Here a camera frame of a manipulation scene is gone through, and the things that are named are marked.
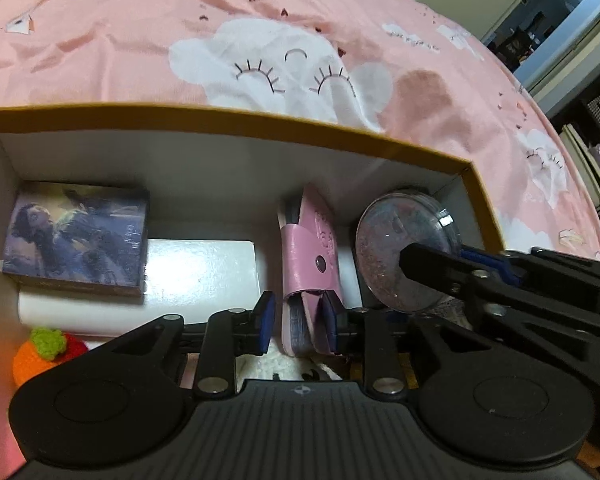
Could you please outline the pink leather pouch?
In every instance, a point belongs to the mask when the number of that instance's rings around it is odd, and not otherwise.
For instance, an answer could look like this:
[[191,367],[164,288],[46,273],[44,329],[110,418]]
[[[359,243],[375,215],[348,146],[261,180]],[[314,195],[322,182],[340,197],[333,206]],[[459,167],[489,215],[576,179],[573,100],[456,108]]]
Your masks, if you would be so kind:
[[337,315],[343,311],[334,218],[312,185],[285,200],[278,215],[282,238],[282,346],[288,356],[336,352]]

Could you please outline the round glitter compact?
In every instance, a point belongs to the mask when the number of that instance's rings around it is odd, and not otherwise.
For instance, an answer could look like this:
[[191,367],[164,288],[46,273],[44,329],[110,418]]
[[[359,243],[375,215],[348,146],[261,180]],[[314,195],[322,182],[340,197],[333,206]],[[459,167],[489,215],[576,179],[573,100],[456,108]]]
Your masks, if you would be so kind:
[[355,263],[380,304],[393,310],[425,311],[442,293],[414,280],[422,248],[457,256],[462,246],[452,214],[434,197],[401,188],[373,200],[355,229]]

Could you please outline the picture printed box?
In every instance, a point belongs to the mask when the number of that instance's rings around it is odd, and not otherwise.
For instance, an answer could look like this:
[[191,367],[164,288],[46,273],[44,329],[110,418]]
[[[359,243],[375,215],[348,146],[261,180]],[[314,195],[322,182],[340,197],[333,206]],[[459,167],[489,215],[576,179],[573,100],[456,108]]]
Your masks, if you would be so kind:
[[142,296],[148,208],[142,188],[23,182],[0,270],[28,286]]

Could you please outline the white crochet bunny doll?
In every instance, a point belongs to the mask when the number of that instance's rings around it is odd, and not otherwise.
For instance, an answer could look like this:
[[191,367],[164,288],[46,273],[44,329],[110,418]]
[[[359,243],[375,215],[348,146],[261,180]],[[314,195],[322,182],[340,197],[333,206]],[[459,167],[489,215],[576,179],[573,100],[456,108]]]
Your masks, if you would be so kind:
[[342,377],[321,356],[296,358],[271,347],[264,356],[240,356],[236,364],[236,384],[240,390],[248,379],[330,382]]

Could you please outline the orange cardboard box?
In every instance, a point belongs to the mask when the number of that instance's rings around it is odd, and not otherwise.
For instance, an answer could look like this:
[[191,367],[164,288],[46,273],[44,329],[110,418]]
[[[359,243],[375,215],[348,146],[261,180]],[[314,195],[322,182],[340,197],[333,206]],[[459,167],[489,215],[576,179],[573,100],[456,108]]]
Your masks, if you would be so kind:
[[[314,184],[341,224],[377,196],[421,188],[449,209],[464,241],[504,240],[474,165],[430,148],[283,116],[161,105],[0,108],[0,260],[24,180],[138,185],[153,238],[250,240],[253,277],[282,287],[278,206]],[[17,284],[0,272],[0,479],[22,462],[7,407],[12,356],[26,330]]]

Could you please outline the orange crochet fruit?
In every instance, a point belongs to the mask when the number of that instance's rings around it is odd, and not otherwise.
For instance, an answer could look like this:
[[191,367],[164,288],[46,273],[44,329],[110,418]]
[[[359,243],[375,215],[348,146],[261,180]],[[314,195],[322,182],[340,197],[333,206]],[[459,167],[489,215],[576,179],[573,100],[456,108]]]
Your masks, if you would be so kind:
[[52,368],[83,356],[88,351],[79,338],[54,328],[35,327],[12,359],[17,387]]

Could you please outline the pink cloud bedsheet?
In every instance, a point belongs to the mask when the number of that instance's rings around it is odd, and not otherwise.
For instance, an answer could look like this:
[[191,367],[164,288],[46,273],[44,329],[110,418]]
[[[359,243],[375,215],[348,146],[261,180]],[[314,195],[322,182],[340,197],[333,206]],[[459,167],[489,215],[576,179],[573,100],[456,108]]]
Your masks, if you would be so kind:
[[415,0],[0,0],[0,106],[178,103],[367,129],[473,162],[507,248],[600,260],[555,128]]

